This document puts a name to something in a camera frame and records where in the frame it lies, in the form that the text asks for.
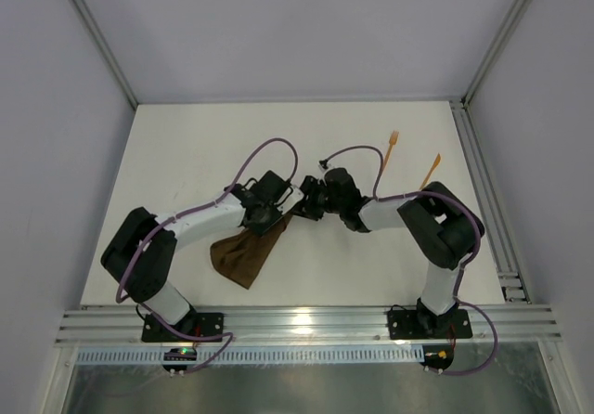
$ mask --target glass panel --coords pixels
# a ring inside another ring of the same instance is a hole
[[[490,347],[459,344],[455,369],[480,364]],[[438,376],[417,364],[214,367],[183,378],[169,378],[156,367],[80,366],[63,410],[190,412],[548,414],[559,409],[538,346],[504,343],[491,367],[470,377]]]

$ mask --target white cable tray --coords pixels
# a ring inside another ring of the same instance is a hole
[[[167,347],[83,347],[76,364],[79,366],[162,365]],[[196,362],[210,358],[217,348],[199,346]],[[316,365],[344,363],[419,363],[423,348],[419,344],[338,345],[338,346],[241,346],[225,350],[213,362],[222,365]]]

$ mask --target cable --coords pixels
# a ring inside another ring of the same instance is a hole
[[[353,149],[370,149],[372,151],[375,151],[378,154],[378,156],[380,156],[380,169],[378,170],[378,175],[375,179],[375,183],[373,184],[373,190],[371,191],[371,196],[373,196],[373,199],[377,201],[378,200],[378,186],[380,185],[381,172],[383,171],[383,154],[381,154],[381,151],[379,149],[372,147],[371,145],[355,145],[353,147],[347,147],[347,148],[341,149],[339,151],[336,151],[333,154],[330,154],[322,162],[329,162],[330,159],[334,159],[336,156],[343,154],[346,151],[352,151]]]
[[[375,183],[373,184],[373,190],[372,190],[372,194],[371,194],[375,201],[386,202],[386,201],[396,201],[396,200],[406,199],[406,198],[414,198],[417,196],[427,196],[427,197],[431,197],[434,199],[439,199],[440,201],[447,202],[450,205],[454,205],[468,218],[468,220],[470,221],[470,223],[472,225],[472,230],[474,231],[474,247],[472,249],[471,256],[469,256],[466,260],[464,260],[460,264],[460,274],[462,274],[463,268],[467,264],[469,264],[471,261],[474,260],[474,258],[476,257],[476,255],[478,254],[478,252],[481,248],[481,231],[479,230],[479,226],[476,224],[474,217],[472,217],[471,212],[460,202],[458,202],[454,199],[451,199],[447,196],[444,196],[443,194],[434,193],[432,191],[423,191],[423,190],[411,191],[409,193],[396,194],[393,196],[388,196],[386,198],[378,197],[378,186],[380,185],[381,172],[382,172],[382,166],[383,166],[383,154],[381,154],[381,151],[379,149],[377,149],[371,145],[354,145],[352,147],[340,149],[340,150],[334,152],[333,154],[330,154],[323,162],[329,162],[331,159],[335,158],[336,156],[343,154],[344,152],[351,151],[353,149],[370,149],[370,150],[376,152],[378,154],[378,156],[380,157],[380,168],[378,170],[378,175],[376,176]]]
[[[476,310],[479,314],[483,316],[484,320],[486,321],[486,324],[489,325],[489,328],[491,328],[491,331],[493,332],[493,349],[491,350],[491,354],[489,354],[489,357],[476,368],[464,370],[442,370],[441,374],[449,375],[450,377],[465,377],[482,371],[483,369],[490,366],[491,363],[493,363],[493,361],[495,360],[495,356],[497,355],[497,351],[499,350],[499,337],[497,335],[497,329],[495,328],[495,323],[493,323],[493,320],[489,318],[486,312],[483,309],[481,309],[478,305],[466,303],[465,301],[461,300],[458,300],[458,302],[460,305],[470,307]],[[431,368],[431,370],[435,373],[440,373],[438,369]]]
[[[183,212],[177,213],[175,216],[169,217],[166,220],[164,220],[163,222],[161,222],[160,224],[158,224],[157,226],[155,226],[152,230],[150,230],[150,232],[146,235],[146,237],[144,239],[142,239],[142,242],[140,242],[140,244],[138,245],[138,247],[136,248],[136,251],[134,253],[134,255],[132,256],[132,259],[130,260],[130,263],[128,264],[128,266],[126,267],[125,271],[123,272],[122,278],[120,279],[120,284],[118,286],[118,290],[116,292],[116,296],[115,296],[115,300],[116,302],[119,304],[121,302],[123,302],[124,300],[126,300],[129,296],[128,295],[123,295],[123,291],[125,289],[125,285],[128,281],[128,279],[130,278],[130,275],[132,275],[132,271],[134,270],[134,267],[138,261],[138,258],[140,257],[140,255],[142,254],[142,252],[144,251],[145,247],[149,244],[150,240],[163,228],[165,228],[166,226],[169,226],[173,221],[176,221],[179,218],[182,218],[184,216],[187,216],[189,214],[194,214],[197,212],[201,212],[203,210],[206,210],[208,208],[214,207],[215,205],[217,205],[218,203],[220,203],[224,198],[226,198],[232,191],[233,187],[238,183],[239,178],[241,177],[241,175],[243,174],[243,172],[245,171],[245,169],[248,167],[248,165],[250,164],[250,162],[253,160],[253,158],[262,150],[264,149],[266,146],[270,145],[271,143],[274,142],[280,142],[280,143],[284,143],[285,145],[287,145],[292,153],[293,153],[293,158],[294,158],[294,164],[293,164],[293,169],[291,171],[291,175],[289,176],[288,181],[290,182],[293,177],[295,177],[295,174],[297,173],[297,167],[299,165],[299,155],[297,154],[297,149],[295,149],[295,147],[292,145],[292,143],[282,137],[273,137],[270,138],[268,140],[266,140],[263,144],[261,144],[259,147],[257,147],[252,154],[250,154],[248,156],[248,158],[245,160],[245,162],[241,165],[241,167],[239,168],[238,172],[235,174],[235,177],[233,178],[233,180],[231,181],[231,183],[225,188],[225,191],[223,192],[223,194],[221,194],[221,196],[219,196],[217,199],[215,199],[212,202],[208,202],[187,210],[184,210]],[[228,337],[227,341],[225,344],[223,344],[223,346],[221,346],[221,348],[216,351],[211,357],[209,357],[207,360],[205,360],[204,362],[188,369],[186,371],[186,373],[192,373],[192,372],[196,372],[197,370],[200,369],[204,369],[206,368],[211,362],[213,362],[217,357],[219,357],[223,351],[225,351],[225,349],[231,344],[231,342],[233,341],[233,333],[232,332],[225,332],[222,333],[220,335],[214,335],[211,337],[192,337],[190,335],[186,335],[182,332],[179,332],[178,330],[172,328],[159,314],[153,312],[152,310],[150,310],[150,308],[148,306],[146,306],[145,304],[142,304],[142,306],[147,309],[154,317],[155,319],[157,319],[164,328],[166,328],[168,331],[170,331],[173,335],[177,336],[178,338],[184,339],[184,340],[190,340],[192,342],[214,342],[217,340],[222,340],[225,337]],[[138,311],[138,306],[136,307],[136,312],[138,313],[138,315],[141,317],[139,311]]]
[[[189,214],[194,214],[194,213],[197,213],[197,212],[201,212],[202,210],[206,210],[208,208],[214,207],[215,205],[217,205],[218,203],[220,203],[224,198],[226,198],[231,193],[232,188],[238,183],[239,178],[241,177],[241,175],[243,174],[243,172],[245,171],[245,169],[248,167],[248,165],[250,164],[250,162],[253,160],[253,158],[263,148],[265,148],[266,146],[268,146],[268,145],[270,145],[271,143],[274,143],[274,142],[284,143],[293,152],[293,157],[295,159],[295,162],[294,162],[294,165],[293,165],[293,170],[292,170],[291,175],[289,176],[289,179],[288,180],[291,181],[293,179],[293,177],[295,176],[295,173],[297,172],[297,166],[299,164],[299,156],[297,155],[297,149],[295,149],[295,147],[293,146],[293,144],[289,140],[287,140],[285,138],[282,138],[282,137],[273,137],[273,138],[270,138],[270,139],[266,140],[262,145],[260,145],[258,148],[256,148],[252,152],[252,154],[250,154],[248,156],[248,158],[246,159],[246,161],[239,168],[239,171],[237,172],[237,174],[235,175],[235,177],[233,178],[233,180],[231,181],[231,183],[228,185],[228,187],[225,188],[225,191],[223,192],[223,194],[221,194],[221,196],[219,196],[217,199],[215,199],[212,202],[208,202],[208,203],[199,205],[197,207],[189,208],[187,210],[184,210],[183,212],[180,212],[180,213],[176,214],[175,216],[171,216],[171,217],[165,219],[163,222],[161,222],[157,226],[155,226],[152,230],[150,230],[150,232],[146,235],[146,237],[144,239],[142,239],[142,242],[140,242],[140,244],[136,248],[136,251],[134,252],[134,255],[132,256],[132,259],[130,260],[130,263],[128,264],[128,266],[126,267],[125,271],[123,272],[122,279],[120,279],[120,284],[118,285],[118,290],[117,290],[116,295],[115,295],[115,301],[116,301],[116,303],[119,304],[119,303],[125,301],[126,299],[128,299],[128,295],[123,295],[123,290],[125,289],[125,285],[128,282],[128,279],[130,278],[130,275],[132,275],[132,271],[134,270],[134,267],[135,267],[136,263],[138,262],[138,258],[140,258],[140,255],[144,251],[144,249],[147,246],[147,244],[149,244],[150,240],[153,239],[155,237],[155,235],[157,233],[159,233],[159,231],[161,231],[163,228],[165,228],[166,226],[169,226],[173,221],[175,221],[175,220],[177,220],[179,218],[182,218],[184,216],[187,216]]]
[[[395,308],[395,307],[398,307],[398,308],[400,308],[400,309],[404,310],[405,312],[408,312],[408,309],[407,309],[407,308],[405,308],[403,305],[400,305],[400,304],[392,304],[392,310],[394,310],[394,308]]]
[[[481,249],[481,230],[479,229],[478,224],[474,220],[474,217],[472,216],[471,212],[460,202],[458,202],[454,199],[451,199],[447,196],[444,196],[443,194],[435,193],[432,191],[424,191],[424,190],[412,191],[409,193],[388,196],[386,198],[379,198],[377,195],[377,189],[378,189],[378,185],[380,184],[380,180],[381,180],[381,172],[382,172],[382,166],[383,166],[383,155],[381,154],[381,151],[379,151],[377,148],[369,146],[369,145],[357,145],[357,146],[347,147],[345,149],[341,149],[340,151],[335,152],[334,154],[331,154],[326,159],[326,162],[329,161],[330,159],[338,156],[339,154],[342,154],[346,151],[350,151],[352,149],[371,149],[371,150],[377,152],[378,155],[380,156],[380,170],[378,171],[378,175],[375,179],[375,184],[373,185],[373,195],[372,196],[373,196],[374,200],[376,200],[378,202],[386,202],[386,201],[395,201],[395,200],[406,199],[406,198],[415,198],[418,196],[427,196],[430,198],[439,199],[440,201],[444,201],[446,203],[449,203],[450,205],[454,205],[456,208],[458,208],[462,212],[462,214],[464,214],[468,218],[468,220],[472,226],[472,231],[474,232],[474,247],[472,248],[471,255],[460,263],[460,266],[459,266],[460,270],[458,272],[458,276],[456,278],[456,284],[454,286],[454,299],[460,305],[468,306],[468,307],[476,310],[478,313],[480,313],[484,317],[487,324],[491,328],[491,331],[493,332],[493,350],[491,351],[491,354],[486,359],[486,361],[482,365],[477,366],[476,368],[467,369],[467,370],[445,370],[445,371],[442,371],[441,373],[444,375],[459,377],[459,376],[472,375],[476,372],[480,372],[481,370],[487,368],[489,365],[491,365],[491,363],[493,363],[493,360],[495,359],[497,350],[499,348],[499,338],[497,337],[497,330],[495,328],[495,324],[493,323],[491,318],[489,318],[489,316],[486,314],[486,312],[483,309],[481,309],[479,306],[477,306],[475,304],[471,304],[471,303],[466,303],[464,301],[461,301],[458,298],[458,291],[459,291],[460,284],[462,282],[462,278],[464,276],[464,271],[465,271],[466,265],[471,263],[474,260],[474,258],[476,258],[477,254],[479,253],[479,250]],[[434,372],[439,373],[439,371],[437,369],[432,369],[432,370]]]
[[[228,337],[227,341],[225,344],[223,344],[223,346],[216,351],[212,356],[210,356],[208,359],[204,360],[202,363],[195,365],[189,369],[186,369],[184,371],[184,375],[188,375],[191,373],[194,373],[196,371],[199,371],[201,369],[206,368],[208,365],[210,365],[216,358],[218,358],[223,351],[229,346],[229,344],[233,341],[233,334],[231,332],[226,332],[220,335],[221,337]],[[201,341],[204,341],[204,339],[206,338],[213,338],[213,337],[196,337],[196,338],[200,338]],[[142,382],[140,384],[138,384],[136,387],[128,390],[128,391],[123,391],[120,393],[111,393],[111,392],[105,392],[105,391],[98,391],[96,389],[93,388],[93,385],[95,384],[95,376],[91,377],[91,380],[89,380],[89,382],[86,385],[86,388],[84,389],[83,393],[81,394],[81,396],[79,397],[79,401],[77,402],[77,404],[75,405],[75,408],[72,412],[77,413],[79,411],[79,408],[81,407],[81,403],[82,400],[84,399],[84,397],[86,396],[86,393],[88,393],[89,391],[105,396],[105,397],[110,397],[110,398],[122,398],[122,397],[127,397],[133,394],[136,394],[140,391],[142,391],[143,389],[145,389],[147,386],[149,386],[150,384],[153,384],[154,382],[156,382],[157,380],[160,380],[164,377],[167,376],[171,376],[170,373],[161,373],[159,375],[155,375],[151,378],[149,378],[148,380],[146,380],[145,382]]]
[[[140,310],[138,309],[138,304],[136,305],[136,307],[135,307],[135,310],[136,310],[136,314],[138,315],[138,317],[139,317],[140,319],[142,319],[143,321],[146,321],[146,320],[147,320],[147,318],[146,318],[146,317],[144,317],[144,316],[143,316],[143,315],[140,313]]]
[[[452,331],[452,336],[450,338],[450,345],[452,346],[452,352],[456,351],[456,329],[454,328],[453,324],[449,325],[449,330]]]

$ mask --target metal base plate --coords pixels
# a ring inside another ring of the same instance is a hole
[[[196,325],[200,327],[199,337],[211,337],[223,333],[225,316],[220,312],[196,314]],[[142,329],[143,343],[178,343],[181,340],[166,330],[155,317],[147,315]],[[220,343],[222,340],[209,343]]]
[[[425,340],[428,338],[425,330],[417,321],[417,310],[392,309],[388,311],[387,317],[390,340]],[[457,339],[472,338],[471,322],[466,310],[458,309],[451,321]],[[437,340],[447,340],[448,338],[447,332],[432,337]]]

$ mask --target gray wall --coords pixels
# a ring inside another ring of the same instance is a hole
[[[460,97],[512,0],[86,0],[140,102]]]
[[[594,0],[534,0],[472,103],[523,251],[594,391]]]
[[[0,0],[0,410],[38,403],[133,113],[68,0]]]

